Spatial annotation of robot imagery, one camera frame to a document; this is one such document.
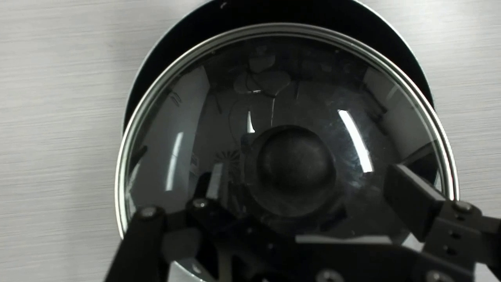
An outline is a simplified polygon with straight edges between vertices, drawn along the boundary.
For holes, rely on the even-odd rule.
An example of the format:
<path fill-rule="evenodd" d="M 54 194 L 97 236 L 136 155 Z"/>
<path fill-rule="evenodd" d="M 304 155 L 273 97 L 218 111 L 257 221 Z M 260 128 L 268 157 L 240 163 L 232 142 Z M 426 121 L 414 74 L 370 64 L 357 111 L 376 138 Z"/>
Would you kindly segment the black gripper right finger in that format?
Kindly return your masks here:
<path fill-rule="evenodd" d="M 384 197 L 423 244 L 415 282 L 475 282 L 476 265 L 501 279 L 501 219 L 464 200 L 450 200 L 404 164 L 389 169 Z"/>

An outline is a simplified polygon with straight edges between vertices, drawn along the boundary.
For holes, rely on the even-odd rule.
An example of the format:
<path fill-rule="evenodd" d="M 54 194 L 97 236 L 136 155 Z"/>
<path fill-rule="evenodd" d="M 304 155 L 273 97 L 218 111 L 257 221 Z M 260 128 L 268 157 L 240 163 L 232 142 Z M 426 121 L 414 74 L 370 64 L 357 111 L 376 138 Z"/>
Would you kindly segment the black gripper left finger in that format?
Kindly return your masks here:
<path fill-rule="evenodd" d="M 223 205 L 193 199 L 182 211 L 140 208 L 111 260 L 104 282 L 179 282 L 172 268 L 212 282 L 251 282 L 245 225 Z"/>

